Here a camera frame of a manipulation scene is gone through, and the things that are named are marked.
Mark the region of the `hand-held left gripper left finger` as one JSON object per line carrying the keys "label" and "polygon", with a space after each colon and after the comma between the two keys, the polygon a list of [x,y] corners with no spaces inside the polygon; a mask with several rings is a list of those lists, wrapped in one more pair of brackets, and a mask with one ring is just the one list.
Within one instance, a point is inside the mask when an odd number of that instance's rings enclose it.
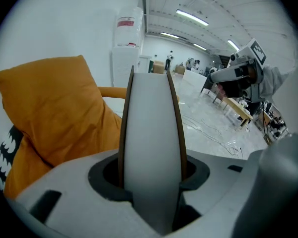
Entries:
{"label": "hand-held left gripper left finger", "polygon": [[156,238],[117,186],[117,151],[68,161],[8,201],[41,238]]}

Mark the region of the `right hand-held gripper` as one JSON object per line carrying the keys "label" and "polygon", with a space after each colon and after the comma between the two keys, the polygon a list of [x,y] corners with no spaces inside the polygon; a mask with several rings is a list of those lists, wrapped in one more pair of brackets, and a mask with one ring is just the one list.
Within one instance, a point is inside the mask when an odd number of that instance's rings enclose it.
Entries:
{"label": "right hand-held gripper", "polygon": [[244,97],[247,101],[262,101],[259,84],[263,81],[266,55],[256,39],[252,39],[230,56],[226,68],[210,73],[209,80],[219,83],[228,98]]}

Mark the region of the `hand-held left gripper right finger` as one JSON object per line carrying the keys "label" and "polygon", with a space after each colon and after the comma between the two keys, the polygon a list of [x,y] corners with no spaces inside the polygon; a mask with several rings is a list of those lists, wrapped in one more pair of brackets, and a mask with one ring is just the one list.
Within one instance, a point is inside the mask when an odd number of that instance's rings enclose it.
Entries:
{"label": "hand-held left gripper right finger", "polygon": [[225,158],[188,150],[188,155],[210,168],[198,189],[184,192],[185,202],[200,217],[173,232],[172,238],[230,238],[237,217],[246,203],[258,170],[261,151],[247,160]]}

